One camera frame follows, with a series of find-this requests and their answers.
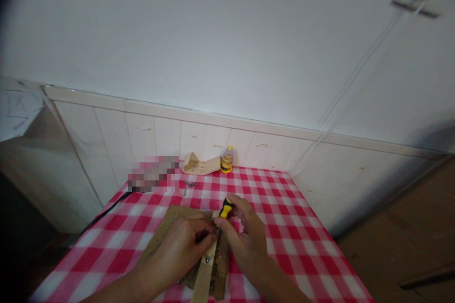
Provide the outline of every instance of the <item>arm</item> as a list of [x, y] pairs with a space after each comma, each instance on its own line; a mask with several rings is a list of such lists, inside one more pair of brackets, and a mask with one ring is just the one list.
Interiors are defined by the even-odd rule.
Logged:
[[237, 265], [251, 284], [269, 303], [311, 302], [268, 256], [264, 223], [251, 205], [235, 194], [227, 196], [235, 205], [232, 214], [240, 218], [244, 230], [238, 234], [228, 220], [220, 217], [215, 223], [226, 234]]
[[157, 297], [196, 264], [215, 240], [204, 214], [178, 220], [155, 254], [83, 303], [142, 303]]

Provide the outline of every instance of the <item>table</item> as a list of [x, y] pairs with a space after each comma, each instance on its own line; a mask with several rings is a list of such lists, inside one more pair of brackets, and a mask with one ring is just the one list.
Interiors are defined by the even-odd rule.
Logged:
[[[185, 197], [184, 179], [199, 182]], [[204, 177], [178, 172], [175, 184], [172, 190], [132, 193], [119, 202], [79, 238], [31, 299], [82, 300], [134, 268], [170, 205], [219, 210], [226, 193], [234, 192], [251, 203], [265, 223], [269, 254], [309, 298], [315, 302], [374, 302], [287, 173], [242, 167]], [[125, 184], [105, 209], [126, 190]], [[232, 223], [238, 230], [238, 219], [233, 218]], [[261, 301], [232, 252], [227, 288], [225, 302]], [[173, 285], [155, 301], [189, 302], [191, 295], [191, 289]]]

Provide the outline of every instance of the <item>screwdriver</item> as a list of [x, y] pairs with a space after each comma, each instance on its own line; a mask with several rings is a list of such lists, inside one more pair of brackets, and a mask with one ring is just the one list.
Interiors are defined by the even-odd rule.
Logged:
[[219, 216], [222, 218], [227, 218], [228, 213], [234, 208], [234, 204], [226, 197], [223, 201], [223, 207], [221, 208], [221, 211], [219, 212]]

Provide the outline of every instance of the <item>hand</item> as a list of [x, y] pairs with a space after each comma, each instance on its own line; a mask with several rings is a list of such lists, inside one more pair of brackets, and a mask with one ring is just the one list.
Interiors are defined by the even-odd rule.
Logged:
[[200, 261], [215, 241], [214, 225], [203, 213], [188, 215], [175, 222], [158, 250], [150, 258], [171, 285]]
[[237, 265], [245, 276], [254, 282], [261, 276], [262, 266], [269, 262], [264, 223], [245, 199], [228, 193], [227, 197], [235, 205], [232, 215], [240, 218], [243, 232], [238, 234], [231, 223], [221, 217], [214, 221], [226, 234]]

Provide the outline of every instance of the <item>yellow bottle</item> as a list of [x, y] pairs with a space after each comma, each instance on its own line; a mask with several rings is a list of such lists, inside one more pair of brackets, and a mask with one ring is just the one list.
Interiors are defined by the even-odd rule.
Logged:
[[223, 173], [230, 173], [232, 171], [232, 162], [234, 162], [234, 150], [232, 149], [232, 146], [227, 146], [221, 156], [220, 171]]

